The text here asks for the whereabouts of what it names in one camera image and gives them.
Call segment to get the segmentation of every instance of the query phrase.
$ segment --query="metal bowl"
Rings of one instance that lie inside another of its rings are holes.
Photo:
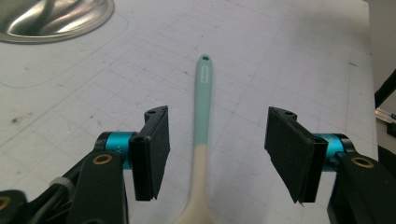
[[[17,44],[58,42],[105,23],[113,0],[0,0],[0,41]]]

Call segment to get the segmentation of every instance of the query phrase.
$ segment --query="black pole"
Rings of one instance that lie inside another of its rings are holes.
[[[375,93],[375,108],[378,108],[396,90],[396,69]]]

